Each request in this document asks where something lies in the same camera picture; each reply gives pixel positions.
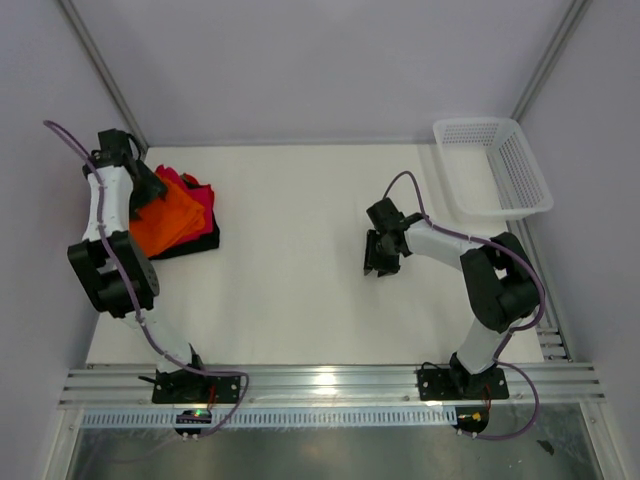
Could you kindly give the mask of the orange t shirt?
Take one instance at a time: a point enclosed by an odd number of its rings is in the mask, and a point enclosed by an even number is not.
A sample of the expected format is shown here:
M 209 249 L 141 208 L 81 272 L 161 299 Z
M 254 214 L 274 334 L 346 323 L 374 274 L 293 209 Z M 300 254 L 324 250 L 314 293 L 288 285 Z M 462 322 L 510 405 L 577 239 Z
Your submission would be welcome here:
M 200 233 L 206 226 L 206 207 L 210 195 L 197 190 L 195 196 L 183 185 L 160 178 L 167 187 L 164 198 L 142 207 L 129 222 L 129 231 L 147 257 L 174 246 L 183 237 Z

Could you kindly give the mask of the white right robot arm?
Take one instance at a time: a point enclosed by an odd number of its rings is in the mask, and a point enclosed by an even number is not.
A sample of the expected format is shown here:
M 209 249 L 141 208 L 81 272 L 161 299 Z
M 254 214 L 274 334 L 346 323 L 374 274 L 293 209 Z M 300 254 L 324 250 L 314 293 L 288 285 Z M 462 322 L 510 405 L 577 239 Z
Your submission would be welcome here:
M 462 273 L 474 319 L 461 347 L 446 367 L 418 371 L 423 400 L 506 399 L 499 382 L 504 373 L 497 357 L 521 321 L 543 311 L 543 289 L 517 237 L 504 232 L 493 238 L 470 237 L 434 224 L 425 215 L 400 212 L 384 198 L 366 210 L 363 270 L 379 277 L 400 271 L 400 259 L 429 257 Z

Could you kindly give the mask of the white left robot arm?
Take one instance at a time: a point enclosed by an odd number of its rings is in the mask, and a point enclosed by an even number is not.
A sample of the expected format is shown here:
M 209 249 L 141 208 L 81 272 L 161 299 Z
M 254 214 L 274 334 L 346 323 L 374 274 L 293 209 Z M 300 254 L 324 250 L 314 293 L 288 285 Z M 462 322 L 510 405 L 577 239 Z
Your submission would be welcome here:
M 199 401 L 210 379 L 192 345 L 154 307 L 158 276 L 129 230 L 141 208 L 167 199 L 168 188 L 133 152 L 139 142 L 132 134 L 104 130 L 98 141 L 83 166 L 91 191 L 87 227 L 67 258 L 93 307 L 128 325 L 155 353 L 155 388 L 174 385 L 185 400 Z

